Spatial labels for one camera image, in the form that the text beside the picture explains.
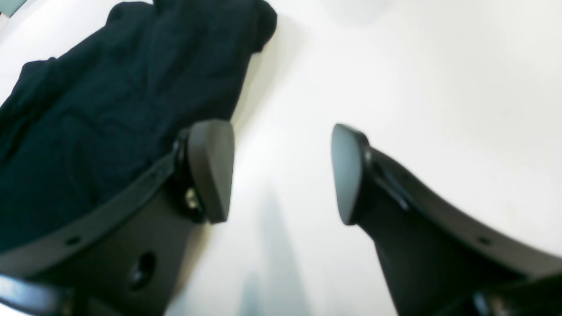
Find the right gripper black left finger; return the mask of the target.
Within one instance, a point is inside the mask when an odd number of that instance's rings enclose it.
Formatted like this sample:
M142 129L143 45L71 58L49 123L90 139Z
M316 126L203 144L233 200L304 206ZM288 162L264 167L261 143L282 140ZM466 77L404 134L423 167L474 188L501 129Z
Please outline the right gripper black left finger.
M231 122L182 129L172 151L86 216L1 254L1 304L33 316L162 316L190 235L223 223Z

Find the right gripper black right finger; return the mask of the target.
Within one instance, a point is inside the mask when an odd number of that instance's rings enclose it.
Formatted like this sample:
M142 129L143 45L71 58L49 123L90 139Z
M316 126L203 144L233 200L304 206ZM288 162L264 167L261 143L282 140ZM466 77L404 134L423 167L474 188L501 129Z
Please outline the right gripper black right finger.
M464 214L336 124L331 159L345 225L374 242L400 316L559 316L561 258Z

